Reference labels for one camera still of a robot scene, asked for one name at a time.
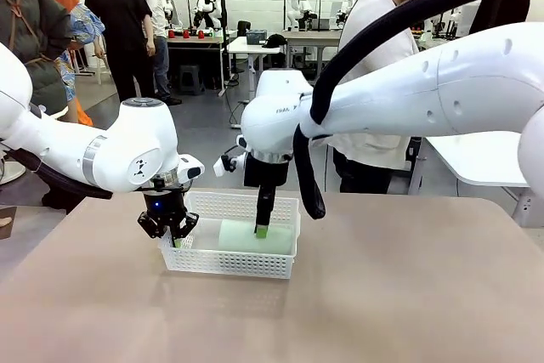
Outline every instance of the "desk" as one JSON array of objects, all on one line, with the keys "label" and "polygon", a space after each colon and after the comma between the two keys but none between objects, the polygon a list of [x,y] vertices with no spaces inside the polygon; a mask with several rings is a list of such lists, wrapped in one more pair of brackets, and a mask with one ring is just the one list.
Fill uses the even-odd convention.
[{"label": "desk", "polygon": [[281,48],[264,48],[261,45],[248,45],[246,37],[236,38],[227,47],[229,54],[247,54],[247,68],[249,70],[249,99],[255,98],[255,92],[257,90],[258,79],[257,72],[255,71],[255,59],[259,59],[258,75],[263,74],[264,56],[269,54],[278,54]]},{"label": "desk", "polygon": [[[221,91],[219,92],[219,95],[223,95],[225,91],[224,87],[224,73],[223,73],[223,48],[221,47],[221,44],[223,43],[223,37],[204,37],[204,38],[198,38],[198,37],[189,37],[189,38],[183,38],[183,37],[175,37],[175,38],[168,38],[168,48],[169,50],[180,48],[183,50],[199,50],[199,51],[206,51],[206,50],[218,50],[219,52],[219,72],[221,75]],[[199,45],[207,45],[207,48],[192,48],[191,44],[199,44]]]},{"label": "desk", "polygon": [[541,361],[544,255],[498,206],[324,198],[325,219],[303,215],[290,281],[168,272],[136,223],[141,194],[87,199],[0,284],[0,356],[25,363]]},{"label": "desk", "polygon": [[519,138],[519,133],[488,132],[424,139],[414,168],[409,194],[416,195],[419,191],[424,162],[434,151],[463,183],[524,188],[513,218],[519,225],[525,226],[535,196],[519,170]]},{"label": "desk", "polygon": [[317,76],[323,66],[323,50],[325,47],[338,47],[341,31],[288,31],[281,35],[287,40],[287,67],[291,68],[291,47],[306,46],[317,48]]}]

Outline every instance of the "man in white shirt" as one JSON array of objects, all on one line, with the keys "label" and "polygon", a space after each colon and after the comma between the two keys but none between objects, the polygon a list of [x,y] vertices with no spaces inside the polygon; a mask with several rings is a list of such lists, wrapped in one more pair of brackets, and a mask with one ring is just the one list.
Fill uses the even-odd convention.
[{"label": "man in white shirt", "polygon": [[[374,20],[406,0],[358,0],[349,14],[340,38],[342,49]],[[409,28],[366,56],[343,82],[362,77],[418,52]],[[395,169],[405,167],[410,138],[368,133],[334,135],[327,143],[334,148],[333,158],[342,179],[343,193],[387,194]]]},{"label": "man in white shirt", "polygon": [[156,96],[167,105],[179,105],[180,99],[175,99],[168,89],[168,68],[170,56],[168,55],[167,18],[164,13],[162,0],[145,0],[153,15],[153,37],[155,40],[155,57],[153,59],[153,74],[156,88]]}]

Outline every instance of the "dark green jacket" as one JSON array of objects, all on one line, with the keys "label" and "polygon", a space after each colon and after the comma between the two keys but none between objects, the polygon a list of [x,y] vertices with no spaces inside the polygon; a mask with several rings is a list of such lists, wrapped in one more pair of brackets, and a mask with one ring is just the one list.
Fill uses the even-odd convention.
[{"label": "dark green jacket", "polygon": [[[70,15],[55,0],[21,0],[20,8],[40,42],[28,31],[22,19],[15,19],[13,53],[23,63],[37,59],[40,54],[51,60],[59,57],[71,40]],[[12,11],[6,0],[0,0],[0,42],[9,46]],[[43,105],[49,115],[66,107],[66,91],[53,61],[38,61],[26,66],[34,87],[32,103]]]}]

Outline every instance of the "white plastic basket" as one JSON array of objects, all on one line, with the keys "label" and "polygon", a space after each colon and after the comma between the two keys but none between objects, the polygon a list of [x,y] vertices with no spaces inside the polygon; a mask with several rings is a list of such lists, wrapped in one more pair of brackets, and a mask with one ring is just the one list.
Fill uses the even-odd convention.
[{"label": "white plastic basket", "polygon": [[291,278],[292,264],[297,255],[297,239],[300,235],[298,199],[276,197],[274,211],[270,216],[270,223],[293,231],[290,255],[213,249],[213,240],[218,239],[220,225],[224,219],[255,221],[256,196],[190,191],[185,195],[184,201],[187,210],[197,213],[200,219],[193,231],[181,241],[180,248],[173,247],[169,231],[161,238],[159,248],[168,269],[208,274]]}]

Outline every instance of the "white shirt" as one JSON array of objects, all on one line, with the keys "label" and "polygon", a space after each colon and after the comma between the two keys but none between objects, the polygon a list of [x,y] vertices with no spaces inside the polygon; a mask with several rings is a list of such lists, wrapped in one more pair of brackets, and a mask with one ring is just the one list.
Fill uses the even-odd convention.
[{"label": "white shirt", "polygon": [[[359,0],[349,14],[338,49],[342,49],[361,30],[395,7],[393,0]],[[410,29],[406,29],[368,54],[342,82],[362,77],[417,52],[416,41]],[[410,138],[406,137],[369,133],[339,134],[327,140],[330,146],[351,161],[389,169],[405,168],[405,153],[409,142]]]},{"label": "white shirt", "polygon": [[168,25],[167,18],[164,14],[162,0],[145,0],[151,9],[151,23],[153,24],[153,34],[159,37],[166,37]]}]

